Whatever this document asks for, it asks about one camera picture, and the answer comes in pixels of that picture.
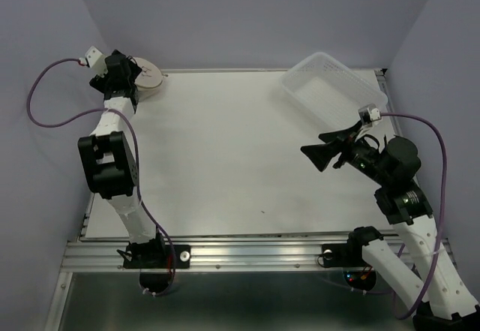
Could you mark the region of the round white mesh laundry bag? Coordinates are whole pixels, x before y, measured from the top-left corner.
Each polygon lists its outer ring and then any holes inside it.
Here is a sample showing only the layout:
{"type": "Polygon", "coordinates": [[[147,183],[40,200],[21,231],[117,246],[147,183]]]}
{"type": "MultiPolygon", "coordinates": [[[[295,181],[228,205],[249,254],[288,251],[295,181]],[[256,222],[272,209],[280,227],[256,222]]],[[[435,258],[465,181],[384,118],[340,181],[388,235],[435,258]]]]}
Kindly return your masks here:
{"type": "Polygon", "coordinates": [[[164,74],[160,68],[146,59],[134,57],[133,60],[141,68],[135,84],[138,88],[139,99],[144,101],[160,91],[164,82],[164,74]]]}

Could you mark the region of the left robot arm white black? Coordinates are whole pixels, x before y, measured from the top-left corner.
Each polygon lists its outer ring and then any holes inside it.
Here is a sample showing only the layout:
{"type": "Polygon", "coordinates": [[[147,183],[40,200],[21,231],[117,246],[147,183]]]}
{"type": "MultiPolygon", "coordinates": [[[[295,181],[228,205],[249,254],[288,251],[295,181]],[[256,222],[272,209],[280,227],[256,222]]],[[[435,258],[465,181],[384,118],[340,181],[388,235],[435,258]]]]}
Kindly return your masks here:
{"type": "Polygon", "coordinates": [[[103,95],[99,123],[77,143],[88,187],[115,210],[128,233],[129,243],[119,252],[124,268],[167,268],[171,253],[138,195],[137,150],[125,133],[137,111],[136,79],[142,70],[134,59],[118,50],[106,56],[90,47],[85,61],[95,72],[90,86],[103,95]]]}

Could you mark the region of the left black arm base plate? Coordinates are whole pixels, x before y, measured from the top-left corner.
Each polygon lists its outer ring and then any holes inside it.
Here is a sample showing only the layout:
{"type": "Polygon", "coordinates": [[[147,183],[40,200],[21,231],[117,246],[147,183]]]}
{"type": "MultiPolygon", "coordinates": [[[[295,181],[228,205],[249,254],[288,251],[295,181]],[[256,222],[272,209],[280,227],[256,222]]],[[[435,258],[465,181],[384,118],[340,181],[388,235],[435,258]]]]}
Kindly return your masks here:
{"type": "Polygon", "coordinates": [[[117,249],[125,269],[166,269],[173,266],[172,250],[156,242],[129,243],[125,250],[117,249]]]}

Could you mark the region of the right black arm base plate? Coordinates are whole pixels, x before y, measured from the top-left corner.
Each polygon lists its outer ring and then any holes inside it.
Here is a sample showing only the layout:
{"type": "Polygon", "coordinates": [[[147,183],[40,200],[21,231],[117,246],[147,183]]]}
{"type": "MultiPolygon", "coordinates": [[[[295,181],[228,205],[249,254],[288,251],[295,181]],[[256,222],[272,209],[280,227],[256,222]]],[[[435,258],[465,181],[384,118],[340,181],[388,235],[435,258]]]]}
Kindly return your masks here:
{"type": "Polygon", "coordinates": [[[323,268],[353,268],[365,264],[362,258],[346,243],[323,244],[316,261],[323,268]]]}

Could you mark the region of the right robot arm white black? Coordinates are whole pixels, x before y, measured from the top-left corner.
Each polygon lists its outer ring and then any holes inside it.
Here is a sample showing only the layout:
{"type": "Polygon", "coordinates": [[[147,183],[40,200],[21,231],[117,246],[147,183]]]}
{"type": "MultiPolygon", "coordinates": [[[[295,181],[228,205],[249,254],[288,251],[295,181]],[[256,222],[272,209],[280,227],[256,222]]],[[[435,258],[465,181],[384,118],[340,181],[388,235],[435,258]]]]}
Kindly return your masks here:
{"type": "Polygon", "coordinates": [[[376,143],[363,124],[320,134],[317,145],[302,146],[318,171],[349,164],[379,185],[374,197],[380,211],[409,251],[413,267],[392,251],[375,227],[357,227],[340,250],[325,261],[371,266],[403,304],[417,330],[477,330],[479,301],[468,291],[440,241],[440,226],[414,177],[421,166],[414,143],[393,137],[376,143]]]}

